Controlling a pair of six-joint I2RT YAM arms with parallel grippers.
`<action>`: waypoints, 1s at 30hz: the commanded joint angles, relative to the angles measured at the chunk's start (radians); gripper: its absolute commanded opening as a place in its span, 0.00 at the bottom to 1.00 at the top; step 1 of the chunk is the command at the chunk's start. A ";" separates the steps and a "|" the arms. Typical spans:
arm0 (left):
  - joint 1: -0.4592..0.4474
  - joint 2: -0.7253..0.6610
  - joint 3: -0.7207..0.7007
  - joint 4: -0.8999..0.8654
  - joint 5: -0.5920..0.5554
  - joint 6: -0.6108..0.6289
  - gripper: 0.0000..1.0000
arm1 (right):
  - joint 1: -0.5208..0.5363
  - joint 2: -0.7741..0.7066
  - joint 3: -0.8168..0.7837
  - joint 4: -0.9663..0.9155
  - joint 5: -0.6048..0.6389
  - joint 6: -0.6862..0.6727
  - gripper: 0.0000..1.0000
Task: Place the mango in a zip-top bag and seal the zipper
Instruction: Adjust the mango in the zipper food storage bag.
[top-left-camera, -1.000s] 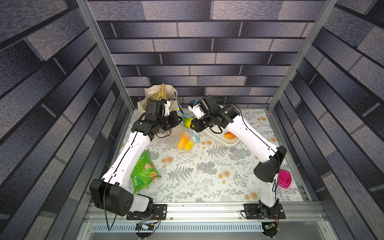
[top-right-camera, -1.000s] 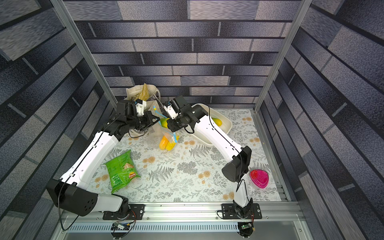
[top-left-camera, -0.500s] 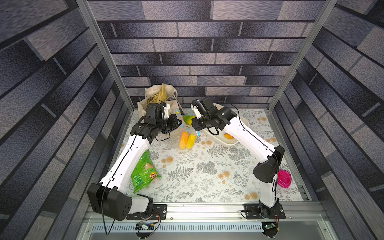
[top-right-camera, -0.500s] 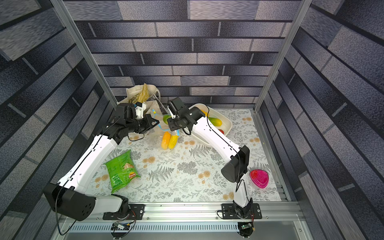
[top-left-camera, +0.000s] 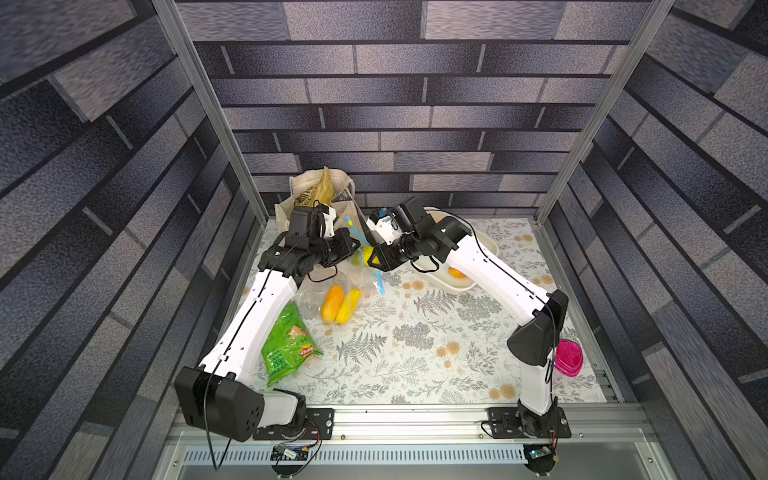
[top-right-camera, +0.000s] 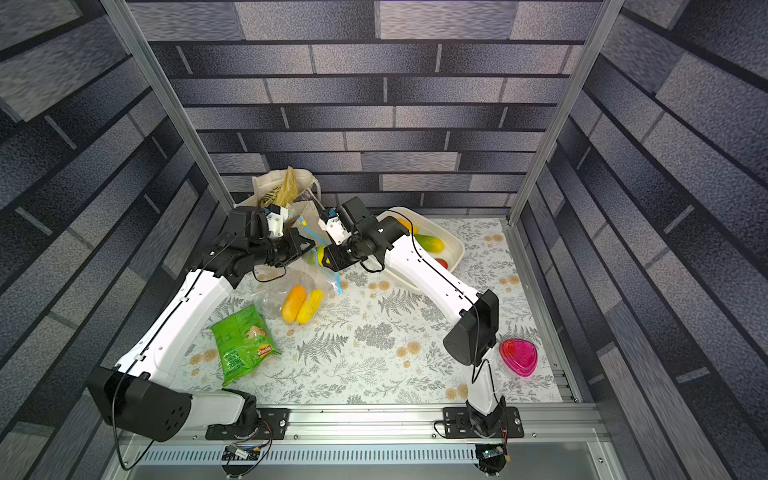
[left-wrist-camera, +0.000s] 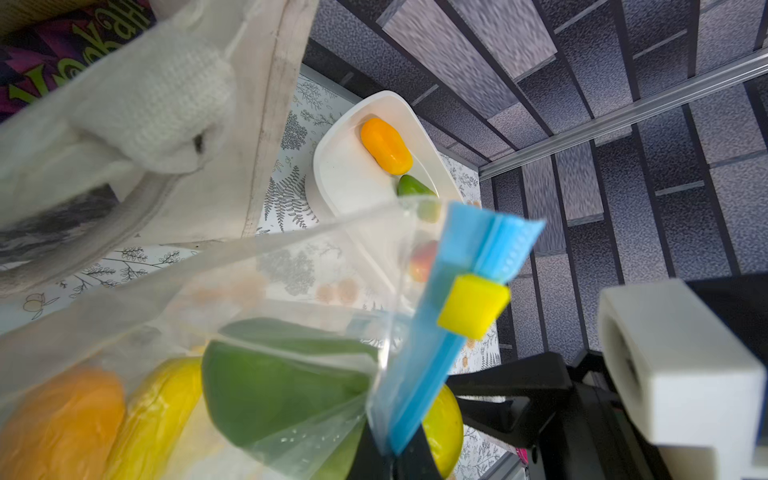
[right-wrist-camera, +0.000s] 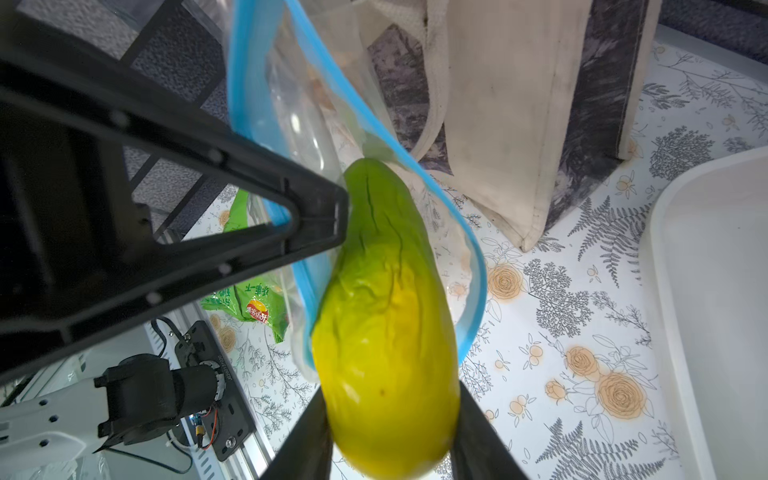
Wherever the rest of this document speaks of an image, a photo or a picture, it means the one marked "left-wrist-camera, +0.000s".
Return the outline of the red mango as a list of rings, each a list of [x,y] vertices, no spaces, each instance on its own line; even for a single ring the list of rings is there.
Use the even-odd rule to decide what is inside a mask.
[[[439,242],[429,240],[422,242],[413,250],[409,260],[409,275],[418,283],[426,283],[434,264]]]

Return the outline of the orange mango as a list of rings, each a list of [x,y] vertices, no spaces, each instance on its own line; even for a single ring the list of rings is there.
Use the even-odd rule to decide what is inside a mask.
[[[403,175],[413,166],[413,157],[401,135],[380,118],[366,121],[360,131],[363,146],[379,167],[390,175]]]
[[[1,428],[3,479],[99,479],[123,421],[124,388],[78,367],[30,391]]]

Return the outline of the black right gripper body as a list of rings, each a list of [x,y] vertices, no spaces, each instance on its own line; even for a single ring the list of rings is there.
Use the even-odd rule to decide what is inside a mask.
[[[685,282],[767,367],[767,278],[763,274]],[[604,362],[596,370],[612,388],[577,383],[565,408],[542,432],[532,476],[546,479],[674,479],[657,447],[630,420]],[[767,449],[767,386],[758,443]]]

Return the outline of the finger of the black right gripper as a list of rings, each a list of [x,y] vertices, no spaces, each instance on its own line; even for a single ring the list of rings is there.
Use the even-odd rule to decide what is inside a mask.
[[[446,386],[465,425],[522,449],[533,447],[573,389],[563,358],[554,352],[452,375]]]

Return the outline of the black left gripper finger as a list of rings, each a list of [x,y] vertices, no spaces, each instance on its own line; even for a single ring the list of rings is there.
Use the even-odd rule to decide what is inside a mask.
[[[419,427],[397,457],[382,454],[365,424],[347,480],[441,480],[426,434]]]

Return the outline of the yellow mango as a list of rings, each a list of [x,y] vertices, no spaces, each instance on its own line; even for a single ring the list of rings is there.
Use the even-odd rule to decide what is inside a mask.
[[[105,479],[159,479],[202,395],[202,359],[163,362],[133,392]]]

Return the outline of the green mango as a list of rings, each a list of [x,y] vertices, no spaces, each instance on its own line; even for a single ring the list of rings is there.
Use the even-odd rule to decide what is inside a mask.
[[[281,479],[346,479],[365,424],[394,457],[422,427],[445,479],[462,449],[446,386],[460,347],[420,318],[356,316],[345,332],[244,319],[207,345],[203,394],[216,429]]]
[[[419,219],[428,223],[436,223],[439,220],[441,203],[438,195],[415,177],[402,175],[396,186],[396,194],[398,198],[424,197],[425,200],[420,201],[417,208]]]

